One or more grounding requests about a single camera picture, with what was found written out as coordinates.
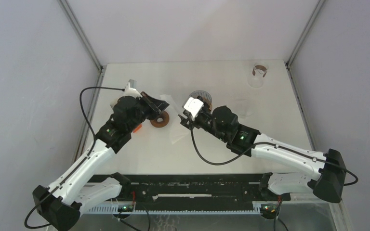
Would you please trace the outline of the grey ribbed glass dripper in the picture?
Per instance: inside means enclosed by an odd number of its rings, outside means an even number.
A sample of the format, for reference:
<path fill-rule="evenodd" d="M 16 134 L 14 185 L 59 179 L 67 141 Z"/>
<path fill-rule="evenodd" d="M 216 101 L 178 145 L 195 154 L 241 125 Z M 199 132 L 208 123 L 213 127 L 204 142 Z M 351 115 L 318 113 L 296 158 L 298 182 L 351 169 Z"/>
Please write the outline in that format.
<path fill-rule="evenodd" d="M 192 97 L 192 98 L 195 98 L 195 99 L 197 97 L 201 97 L 203 99 L 203 101 L 206 102 L 206 103 L 211 103 L 212 102 L 211 95 L 207 91 L 204 91 L 204 90 L 195 90 L 195 91 L 193 91 L 189 94 L 189 97 Z"/>

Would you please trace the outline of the white paper coffee filter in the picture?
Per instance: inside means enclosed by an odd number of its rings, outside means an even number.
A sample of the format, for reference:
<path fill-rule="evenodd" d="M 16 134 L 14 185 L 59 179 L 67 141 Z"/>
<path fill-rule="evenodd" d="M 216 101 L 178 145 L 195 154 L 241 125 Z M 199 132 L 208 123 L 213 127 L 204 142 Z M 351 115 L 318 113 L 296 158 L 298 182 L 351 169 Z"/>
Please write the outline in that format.
<path fill-rule="evenodd" d="M 181 119 L 179 116 L 176 116 L 172 121 L 170 121 L 169 140 L 171 144 L 177 143 L 189 133 L 189 129 L 181 125 Z"/>
<path fill-rule="evenodd" d="M 178 115 L 182 112 L 181 108 L 178 106 L 171 95 L 162 94 L 159 97 L 161 100 L 166 101 L 169 104 L 169 106 L 165 109 L 169 114 Z"/>

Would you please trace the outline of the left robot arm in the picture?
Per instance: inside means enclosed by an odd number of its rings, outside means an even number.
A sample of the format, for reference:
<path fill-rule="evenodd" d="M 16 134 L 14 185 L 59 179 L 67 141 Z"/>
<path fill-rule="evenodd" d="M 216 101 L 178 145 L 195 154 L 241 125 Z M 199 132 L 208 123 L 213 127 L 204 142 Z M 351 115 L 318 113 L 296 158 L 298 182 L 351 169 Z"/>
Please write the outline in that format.
<path fill-rule="evenodd" d="M 132 138 L 137 127 L 145 120 L 157 119 L 168 106 L 168 102 L 145 92 L 117 99 L 109 119 L 94 135 L 91 147 L 57 180 L 34 189 L 37 213 L 58 231 L 68 231 L 92 207 L 114 197 L 127 200 L 131 187 L 113 177 L 89 188 L 84 186 Z"/>

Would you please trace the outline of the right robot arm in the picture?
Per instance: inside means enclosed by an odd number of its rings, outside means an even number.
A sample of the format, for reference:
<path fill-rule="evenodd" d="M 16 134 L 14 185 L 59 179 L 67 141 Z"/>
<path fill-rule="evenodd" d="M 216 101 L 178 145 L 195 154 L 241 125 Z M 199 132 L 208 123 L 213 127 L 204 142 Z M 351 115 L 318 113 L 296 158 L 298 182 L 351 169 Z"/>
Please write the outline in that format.
<path fill-rule="evenodd" d="M 312 193 L 323 201 L 339 203 L 345 185 L 346 166 L 341 153 L 301 149 L 245 126 L 227 106 L 213 112 L 202 108 L 196 118 L 190 113 L 180 117 L 181 125 L 193 131 L 201 128 L 226 144 L 238 157 L 263 158 L 291 167 L 292 173 L 269 173 L 259 194 L 265 200 L 287 193 Z"/>

